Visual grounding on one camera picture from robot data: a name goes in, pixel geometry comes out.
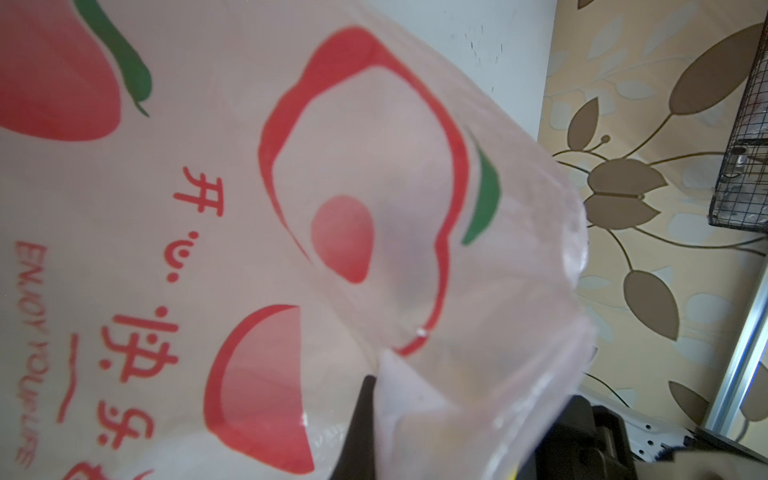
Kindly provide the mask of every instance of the floral wallpaper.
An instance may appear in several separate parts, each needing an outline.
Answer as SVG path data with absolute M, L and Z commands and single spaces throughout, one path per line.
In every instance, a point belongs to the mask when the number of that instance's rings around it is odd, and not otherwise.
M 560 0 L 539 143 L 580 189 L 591 374 L 691 428 L 714 398 L 766 236 L 711 227 L 768 0 Z M 732 438 L 768 455 L 768 355 Z M 596 380 L 585 385 L 610 395 Z

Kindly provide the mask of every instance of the red chinese text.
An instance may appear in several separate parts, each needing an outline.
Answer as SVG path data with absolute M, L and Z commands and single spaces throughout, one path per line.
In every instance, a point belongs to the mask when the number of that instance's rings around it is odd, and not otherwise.
M 120 411 L 116 407 L 110 407 L 107 409 L 107 403 L 101 400 L 98 403 L 98 421 L 108 431 L 114 433 L 112 437 L 112 449 L 117 450 L 120 445 L 123 444 L 123 439 L 128 437 L 129 439 L 138 439 L 142 435 L 146 439 L 152 438 L 152 432 L 154 431 L 154 420 L 147 413 L 142 412 L 139 409 L 128 409 L 123 412 L 119 421 L 115 421 L 120 415 Z M 134 426 L 131 426 L 131 420 L 136 419 Z M 102 433 L 98 436 L 99 445 L 107 445 L 109 442 L 109 434 Z
M 190 174 L 186 167 L 184 167 L 184 176 L 189 183 L 200 189 L 200 193 L 197 196 L 175 193 L 174 198 L 176 200 L 197 205 L 197 211 L 201 213 L 210 207 L 216 209 L 217 216 L 224 215 L 224 185 L 220 178 L 217 178 L 216 183 L 212 184 L 207 180 L 205 174 L 200 174 L 200 178 L 197 179 Z M 213 193 L 214 198 L 208 198 L 209 191 Z
M 155 310 L 155 316 L 163 317 L 167 314 L 165 307 L 159 307 Z M 110 327 L 101 327 L 101 339 L 104 345 L 115 353 L 125 355 L 123 368 L 120 372 L 120 381 L 126 383 L 132 376 L 148 379 L 160 373 L 166 365 L 175 365 L 179 357 L 169 353 L 170 343 L 161 342 L 159 345 L 157 332 L 175 333 L 179 326 L 175 323 L 161 322 L 158 320 L 147 320 L 126 315 L 115 315 L 112 322 L 133 327 L 135 329 L 152 330 L 142 336 L 142 333 L 132 332 L 126 343 L 119 343 L 112 338 Z M 103 370 L 109 370 L 112 367 L 112 361 L 102 359 L 99 366 Z

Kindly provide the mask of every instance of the wall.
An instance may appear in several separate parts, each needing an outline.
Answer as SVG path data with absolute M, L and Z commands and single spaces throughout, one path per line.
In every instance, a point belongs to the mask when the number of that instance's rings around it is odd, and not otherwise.
M 466 73 L 533 138 L 556 0 L 369 0 Z

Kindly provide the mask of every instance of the metal wire mesh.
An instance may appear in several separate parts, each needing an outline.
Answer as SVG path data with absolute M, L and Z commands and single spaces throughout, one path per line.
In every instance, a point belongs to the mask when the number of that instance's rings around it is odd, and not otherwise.
M 710 224 L 768 232 L 768 20 L 725 151 Z

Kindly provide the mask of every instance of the plastic bag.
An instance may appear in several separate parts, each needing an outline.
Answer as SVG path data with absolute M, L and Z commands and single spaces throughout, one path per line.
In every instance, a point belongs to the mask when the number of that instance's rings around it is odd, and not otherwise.
M 579 381 L 584 212 L 354 2 L 0 2 L 4 478 L 507 478 Z

